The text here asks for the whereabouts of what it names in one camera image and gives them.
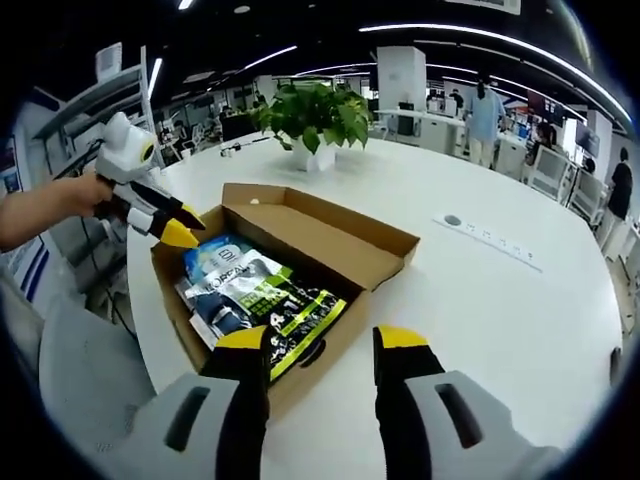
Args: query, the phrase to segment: ceiling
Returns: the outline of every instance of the ceiling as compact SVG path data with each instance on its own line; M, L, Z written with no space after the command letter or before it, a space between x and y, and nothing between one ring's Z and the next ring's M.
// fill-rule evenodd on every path
M147 45L150 70L155 58L164 60L153 94L157 107L170 103L180 93L191 92L190 96L203 93L222 79L226 79L221 84L226 87L249 83L260 74L291 75L332 65L372 62L377 46L414 45L425 52L427 63L483 70L535 88L563 103L587 104L612 114L622 126L632 130L631 123L606 95L522 46L451 30L358 31L373 25L430 23L472 27L516 38L586 72L635 118L634 105L624 85L639 84L636 83L640 81L639 74L637 69L625 65L617 34L603 35L605 31L611 32L612 25L604 23L602 11L596 11L595 7L576 7L581 23L561 0L523 0L520 16L444 0L377 2L381 6L362 0L305 0L291 5L257 0L194 0L183 11L178 10L179 2L72 2L76 5L71 9L58 12L60 22L50 22L57 27L49 32L40 55L33 57L38 64L34 83L67 100L95 82L97 50L122 41L126 66L138 60L138 47ZM249 6L250 11L234 13L241 5ZM631 20L616 18L615 22L614 32L622 32L625 22ZM294 51L225 75L293 45L298 47ZM206 80L183 83L189 75L212 70L215 73ZM429 79L441 79L443 75L474 80L466 72L427 70ZM515 85L499 82L499 87L526 96L526 91Z

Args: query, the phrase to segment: power outlet strip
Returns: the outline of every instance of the power outlet strip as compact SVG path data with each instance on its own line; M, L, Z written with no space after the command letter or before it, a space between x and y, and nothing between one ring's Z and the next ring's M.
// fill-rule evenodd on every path
M459 232L478 242L482 242L485 245L493 247L499 252L504 253L505 255L508 255L542 273L542 268L540 268L536 261L536 257L530 250L516 244L515 242L507 240L488 228L484 228L472 222L467 222L466 220L451 214L438 215L433 218L433 221L443 227Z

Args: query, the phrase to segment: human hand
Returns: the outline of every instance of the human hand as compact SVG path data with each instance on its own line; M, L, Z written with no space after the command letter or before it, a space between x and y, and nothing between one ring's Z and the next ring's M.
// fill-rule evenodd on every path
M93 216L96 205L111 200L113 190L100 180L95 172L87 172L77 178L60 180L63 201L70 215Z

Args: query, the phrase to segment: box lid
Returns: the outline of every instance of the box lid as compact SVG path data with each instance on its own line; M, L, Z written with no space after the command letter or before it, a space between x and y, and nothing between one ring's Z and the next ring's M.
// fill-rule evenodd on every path
M367 290L402 270L419 242L402 230L288 187L226 184L222 202Z

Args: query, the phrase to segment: green leaves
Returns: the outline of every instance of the green leaves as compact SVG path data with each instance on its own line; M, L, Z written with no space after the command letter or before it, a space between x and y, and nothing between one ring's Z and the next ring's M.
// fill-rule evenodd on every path
M257 112L256 123L261 130L271 128L285 150L291 150L281 133L292 139L302 136L302 143L312 153L320 146L319 133L327 144L343 146L360 141L364 146L369 138L371 114L367 102L351 90L335 91L316 83L310 86L283 85L275 95L271 107Z
M318 147L320 146L320 137L318 137L316 127L309 126L304 129L304 132L302 133L302 143L304 143L304 146L315 155L318 151Z
M335 143L341 147L344 144L344 134L339 129L325 128L322 130L322 134L324 135L324 140L327 142L327 145Z
M291 145L288 142L285 142L284 138L282 138L280 135L276 133L274 137L276 140L280 142L280 145L282 145L282 148L284 148L287 152L290 152L291 150L293 150L293 145Z

